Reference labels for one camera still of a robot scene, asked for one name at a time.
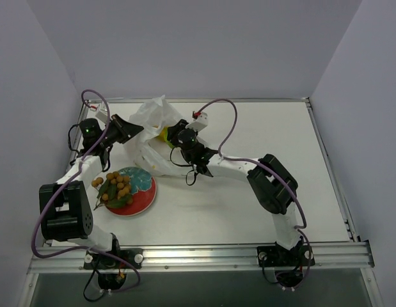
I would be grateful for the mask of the white plastic bag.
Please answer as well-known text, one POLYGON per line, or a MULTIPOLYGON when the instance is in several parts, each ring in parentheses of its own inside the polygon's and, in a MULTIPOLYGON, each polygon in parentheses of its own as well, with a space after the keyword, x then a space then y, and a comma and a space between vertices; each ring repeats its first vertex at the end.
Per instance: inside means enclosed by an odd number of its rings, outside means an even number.
MULTIPOLYGON (((212 173, 209 170, 209 164, 218 151, 211 157, 207 165, 189 165, 184 160, 180 148, 157 138, 162 130, 153 128, 154 125, 162 128, 164 126, 171 127, 181 119, 183 119, 181 114, 167 103, 164 96, 143 103, 138 111, 129 118, 130 123, 144 127, 144 130, 135 137, 135 149, 131 152, 134 162, 138 167, 145 169, 155 177, 182 177, 189 171, 210 177, 212 173)), ((209 147, 199 136, 198 140, 209 147)))

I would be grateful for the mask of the green fake starfruit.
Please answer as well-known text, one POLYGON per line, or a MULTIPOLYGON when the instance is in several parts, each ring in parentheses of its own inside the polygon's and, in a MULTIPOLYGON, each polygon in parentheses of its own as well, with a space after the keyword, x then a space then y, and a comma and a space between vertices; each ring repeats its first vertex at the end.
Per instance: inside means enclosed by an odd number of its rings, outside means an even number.
POLYGON ((162 128, 162 131, 160 131, 159 135, 157 136, 157 138, 162 141, 167 143, 168 142, 168 126, 164 126, 162 128))

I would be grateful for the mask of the fake longan bunch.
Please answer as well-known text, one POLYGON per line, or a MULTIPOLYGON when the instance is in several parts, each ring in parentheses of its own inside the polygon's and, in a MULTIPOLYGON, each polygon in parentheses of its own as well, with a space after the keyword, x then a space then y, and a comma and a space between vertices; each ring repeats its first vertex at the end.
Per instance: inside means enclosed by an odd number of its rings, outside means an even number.
POLYGON ((105 178, 93 179, 91 186, 97 191, 94 210, 101 207, 120 209, 133 203, 130 176, 124 176, 115 171, 108 173, 105 178))

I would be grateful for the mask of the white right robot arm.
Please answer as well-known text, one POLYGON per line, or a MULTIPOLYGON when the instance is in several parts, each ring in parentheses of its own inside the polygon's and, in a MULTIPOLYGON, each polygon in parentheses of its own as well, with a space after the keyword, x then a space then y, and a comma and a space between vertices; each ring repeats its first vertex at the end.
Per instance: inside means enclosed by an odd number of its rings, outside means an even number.
POLYGON ((219 151, 199 141, 197 131, 185 120, 168 127, 165 140, 180 149, 187 165, 193 167, 196 174, 232 178, 249 184, 259 204, 272 214, 279 260, 291 264, 299 258, 300 234, 295 229, 297 218, 292 198, 298 184, 275 156, 267 154, 257 160, 222 157, 219 151))

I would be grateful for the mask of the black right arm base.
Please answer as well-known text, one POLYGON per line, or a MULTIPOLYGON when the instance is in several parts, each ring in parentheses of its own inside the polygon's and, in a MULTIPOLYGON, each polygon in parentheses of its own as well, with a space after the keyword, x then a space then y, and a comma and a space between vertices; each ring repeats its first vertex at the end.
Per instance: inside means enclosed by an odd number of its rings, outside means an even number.
POLYGON ((300 287, 308 277, 311 267, 315 265, 311 246, 302 242, 291 250, 277 243, 273 246, 258 246, 257 260, 268 284, 291 292, 300 287))

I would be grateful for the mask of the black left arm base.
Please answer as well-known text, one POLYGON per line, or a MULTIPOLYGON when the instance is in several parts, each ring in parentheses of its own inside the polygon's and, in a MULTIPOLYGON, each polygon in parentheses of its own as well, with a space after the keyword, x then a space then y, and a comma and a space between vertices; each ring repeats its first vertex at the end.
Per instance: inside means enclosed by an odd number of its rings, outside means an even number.
POLYGON ((111 258, 89 251, 86 252, 84 257, 83 268, 95 271, 99 288, 110 291, 123 290, 129 277, 129 273, 124 273, 124 270, 127 269, 136 275, 135 282, 128 288, 139 286, 141 278, 138 271, 142 268, 143 250, 141 248, 129 248, 115 252, 110 251, 108 254, 114 255, 114 257, 111 258))

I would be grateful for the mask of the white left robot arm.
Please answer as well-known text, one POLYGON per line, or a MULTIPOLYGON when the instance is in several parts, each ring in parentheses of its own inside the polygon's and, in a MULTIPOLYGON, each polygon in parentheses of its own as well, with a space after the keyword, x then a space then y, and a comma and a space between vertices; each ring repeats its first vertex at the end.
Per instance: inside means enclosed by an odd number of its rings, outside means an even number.
POLYGON ((110 152, 115 143, 124 144, 144 128, 112 115, 104 129, 95 118, 74 125, 81 131, 83 148, 69 171, 53 184, 39 189, 40 226, 46 240, 72 242, 99 253, 99 261, 107 268, 117 267, 122 260, 118 240, 112 233, 101 230, 93 221, 86 190, 95 177, 109 170, 110 152))

